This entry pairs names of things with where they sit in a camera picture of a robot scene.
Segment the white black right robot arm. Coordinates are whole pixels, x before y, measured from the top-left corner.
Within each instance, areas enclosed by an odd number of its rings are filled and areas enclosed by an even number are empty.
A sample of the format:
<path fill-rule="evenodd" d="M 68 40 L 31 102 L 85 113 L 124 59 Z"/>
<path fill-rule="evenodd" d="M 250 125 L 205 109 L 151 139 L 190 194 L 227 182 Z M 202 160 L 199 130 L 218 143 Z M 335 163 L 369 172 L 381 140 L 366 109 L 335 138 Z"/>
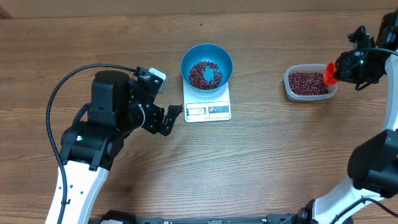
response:
<path fill-rule="evenodd" d="M 397 12 L 383 16 L 377 38 L 359 26 L 348 40 L 354 49 L 329 63 L 323 80 L 326 84 L 353 83 L 360 91 L 387 76 L 382 130 L 353 151 L 342 182 L 323 197 L 309 201 L 285 223 L 352 223 L 352 216 L 370 203 L 397 216 L 380 203 L 397 194 Z"/>

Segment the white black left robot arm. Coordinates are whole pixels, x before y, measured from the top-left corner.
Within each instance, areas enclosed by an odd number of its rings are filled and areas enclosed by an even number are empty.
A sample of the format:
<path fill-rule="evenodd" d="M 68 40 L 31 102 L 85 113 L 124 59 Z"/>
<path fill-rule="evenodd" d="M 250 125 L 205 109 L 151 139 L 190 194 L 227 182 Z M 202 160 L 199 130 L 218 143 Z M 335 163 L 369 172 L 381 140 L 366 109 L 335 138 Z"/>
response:
<path fill-rule="evenodd" d="M 97 72 L 91 101 L 81 107 L 61 137 L 56 190 L 46 223 L 89 223 L 98 193 L 124 140 L 138 128 L 163 136 L 171 133 L 182 105 L 154 104 L 168 76 L 138 67 L 133 75 Z"/>

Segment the blue plastic bowl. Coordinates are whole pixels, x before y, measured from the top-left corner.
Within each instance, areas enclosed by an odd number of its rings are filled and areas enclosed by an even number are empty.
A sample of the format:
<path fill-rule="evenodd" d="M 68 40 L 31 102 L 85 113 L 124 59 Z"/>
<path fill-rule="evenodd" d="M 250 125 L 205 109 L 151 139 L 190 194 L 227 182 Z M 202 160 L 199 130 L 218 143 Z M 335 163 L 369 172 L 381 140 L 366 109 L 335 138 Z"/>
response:
<path fill-rule="evenodd" d="M 229 53 L 215 44 L 199 44 L 183 56 L 180 71 L 189 87 L 200 93 L 212 93 L 225 86 L 233 74 Z"/>

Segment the red plastic measuring scoop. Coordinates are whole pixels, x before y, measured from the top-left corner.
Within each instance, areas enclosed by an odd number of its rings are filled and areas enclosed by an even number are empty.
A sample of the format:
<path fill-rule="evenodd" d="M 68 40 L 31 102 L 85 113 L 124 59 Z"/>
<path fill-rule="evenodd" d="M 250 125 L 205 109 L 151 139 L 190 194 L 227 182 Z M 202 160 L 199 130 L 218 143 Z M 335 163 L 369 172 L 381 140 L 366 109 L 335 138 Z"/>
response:
<path fill-rule="evenodd" d="M 337 71 L 335 64 L 330 62 L 325 69 L 323 74 L 323 82 L 326 85 L 334 85 L 338 83 L 338 79 L 334 77 L 335 72 Z"/>

